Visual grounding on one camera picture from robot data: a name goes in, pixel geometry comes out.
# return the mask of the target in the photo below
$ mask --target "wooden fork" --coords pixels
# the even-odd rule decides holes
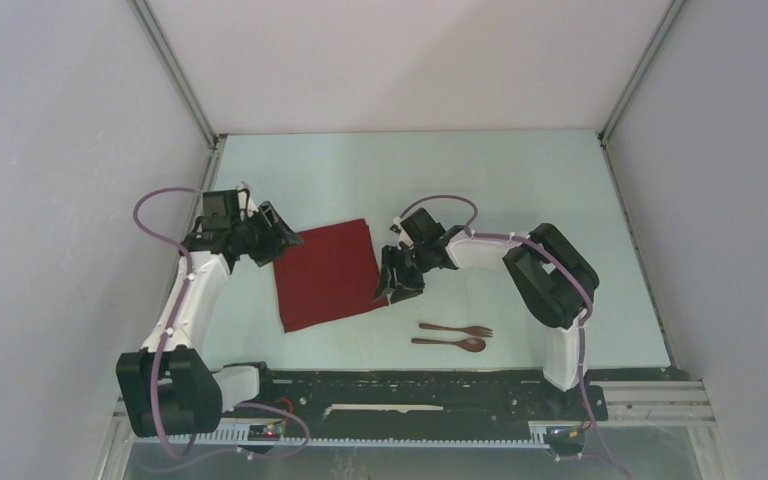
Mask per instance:
[[[482,327],[481,325],[473,325],[471,327],[444,327],[442,325],[434,325],[433,323],[420,323],[419,328],[423,330],[446,330],[449,332],[462,332],[473,337],[490,338],[493,336],[493,330]]]

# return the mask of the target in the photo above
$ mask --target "brown utensil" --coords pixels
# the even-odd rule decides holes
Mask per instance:
[[[433,323],[420,323],[419,328],[423,330],[446,330],[449,332],[461,332],[473,337],[490,338],[493,336],[493,330],[482,327],[480,325],[473,325],[471,327],[455,328],[444,327],[442,325],[434,325]]]
[[[432,340],[430,338],[411,338],[411,343],[419,345],[454,345],[461,347],[467,352],[478,353],[487,348],[487,343],[480,338],[469,337],[457,342],[447,342],[445,340]]]

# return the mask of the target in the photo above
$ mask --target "fork handle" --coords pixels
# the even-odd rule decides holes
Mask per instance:
[[[434,325],[433,323],[420,323],[419,328],[423,330],[445,330],[447,332],[463,332],[463,328],[444,327],[442,325]]]
[[[458,342],[447,342],[445,340],[432,340],[430,338],[411,338],[411,343],[420,345],[454,345]]]

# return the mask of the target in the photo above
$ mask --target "white table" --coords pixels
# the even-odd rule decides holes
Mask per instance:
[[[480,231],[555,224],[599,274],[587,329],[591,367],[667,366],[664,340],[599,143],[590,131],[232,136],[214,185],[248,182],[296,231],[365,218],[376,254],[392,219],[435,193],[471,198]],[[469,207],[425,205],[444,227]],[[222,292],[202,356],[208,366],[266,361],[276,369],[500,369],[540,367],[537,321],[505,271],[432,271],[425,293],[370,313],[284,334],[270,266],[242,259]],[[478,354],[413,345],[420,321],[495,330]]]

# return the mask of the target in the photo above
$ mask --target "red cloth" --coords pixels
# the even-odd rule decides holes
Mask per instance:
[[[275,260],[284,332],[386,307],[373,301],[378,265],[363,219],[301,232],[304,244]]]

